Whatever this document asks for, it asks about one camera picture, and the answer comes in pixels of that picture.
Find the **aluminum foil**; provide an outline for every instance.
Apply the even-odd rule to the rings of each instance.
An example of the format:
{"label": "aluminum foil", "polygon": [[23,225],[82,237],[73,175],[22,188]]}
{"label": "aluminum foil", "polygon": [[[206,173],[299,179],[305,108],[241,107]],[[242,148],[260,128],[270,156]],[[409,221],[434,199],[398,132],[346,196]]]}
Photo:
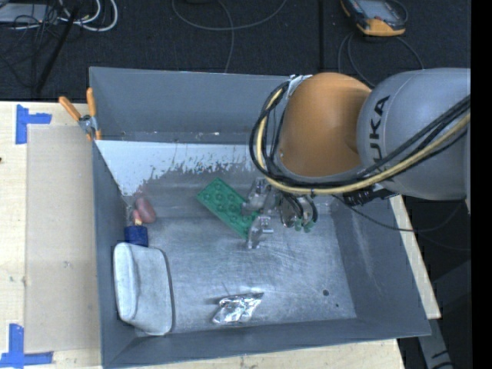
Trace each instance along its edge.
{"label": "aluminum foil", "polygon": [[261,303],[263,293],[233,295],[222,298],[212,322],[220,325],[236,325],[250,321],[254,309]]}

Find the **table surface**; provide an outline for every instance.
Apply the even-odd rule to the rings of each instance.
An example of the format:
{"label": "table surface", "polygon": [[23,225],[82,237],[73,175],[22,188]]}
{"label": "table surface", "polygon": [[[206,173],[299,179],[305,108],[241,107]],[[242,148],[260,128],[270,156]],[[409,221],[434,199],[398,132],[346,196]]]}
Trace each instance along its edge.
{"label": "table surface", "polygon": [[[8,325],[15,323],[25,326],[26,304],[26,223],[29,198],[27,196],[28,176],[28,147],[27,144],[15,144],[15,117],[18,102],[0,101],[0,214],[2,215],[2,231],[0,235],[0,352],[8,348]],[[80,131],[80,141],[87,141],[75,121],[58,103],[22,101],[20,104],[29,109],[30,114],[44,112],[52,115],[49,125],[42,129],[67,127]],[[85,104],[76,104],[75,107],[86,115],[88,107]],[[28,134],[41,126],[29,125]],[[59,138],[53,135],[52,147],[56,150]],[[401,196],[391,199],[391,204],[401,228],[411,228]],[[409,263],[415,275],[415,281],[421,293],[424,309],[429,318],[439,318],[440,310],[427,275],[415,236],[410,232],[402,232],[404,246],[408,253]],[[64,236],[70,241],[70,235]],[[73,305],[66,302],[68,310]],[[54,351],[53,363],[38,365],[44,367],[101,367],[99,365],[99,349],[95,347],[77,348],[74,350]],[[395,369],[404,368],[396,340],[343,344],[339,346],[315,347],[295,351],[256,354],[243,357],[227,357],[213,360],[184,362],[162,366],[173,368],[263,368],[263,367],[330,367],[333,369]]]}

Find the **gray bin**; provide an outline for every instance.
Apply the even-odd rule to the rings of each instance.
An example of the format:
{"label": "gray bin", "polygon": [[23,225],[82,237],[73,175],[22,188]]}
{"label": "gray bin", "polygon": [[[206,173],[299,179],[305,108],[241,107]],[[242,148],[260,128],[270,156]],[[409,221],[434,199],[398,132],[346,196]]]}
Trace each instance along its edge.
{"label": "gray bin", "polygon": [[[214,178],[246,195],[260,176],[251,128],[287,77],[90,68],[103,140],[93,144],[101,358],[104,367],[166,364],[416,337],[431,332],[398,231],[332,197],[315,201],[310,233],[286,229],[259,249],[196,199]],[[140,337],[118,317],[112,252],[124,240],[135,191],[154,205],[149,245],[166,256],[173,326]],[[397,226],[387,200],[357,210]],[[264,292],[250,322],[213,324],[218,299]]]}

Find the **white sponge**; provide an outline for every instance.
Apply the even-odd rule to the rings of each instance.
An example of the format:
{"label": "white sponge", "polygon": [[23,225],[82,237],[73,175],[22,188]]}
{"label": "white sponge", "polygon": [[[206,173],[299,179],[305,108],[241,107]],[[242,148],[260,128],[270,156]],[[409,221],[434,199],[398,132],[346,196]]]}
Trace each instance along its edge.
{"label": "white sponge", "polygon": [[172,304],[164,254],[121,242],[115,247],[113,270],[120,318],[148,335],[167,334]]}

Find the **bin floor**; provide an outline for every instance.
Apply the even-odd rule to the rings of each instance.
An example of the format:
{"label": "bin floor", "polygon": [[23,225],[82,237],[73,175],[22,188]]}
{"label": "bin floor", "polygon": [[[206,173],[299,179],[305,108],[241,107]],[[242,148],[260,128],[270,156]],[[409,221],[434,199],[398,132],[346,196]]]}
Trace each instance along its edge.
{"label": "bin floor", "polygon": [[272,218],[274,233],[257,249],[247,249],[245,239],[212,214],[149,224],[149,245],[168,258],[172,332],[224,327],[211,321],[218,301],[249,292],[264,296],[245,325],[355,317],[337,236],[323,213],[309,233]]}

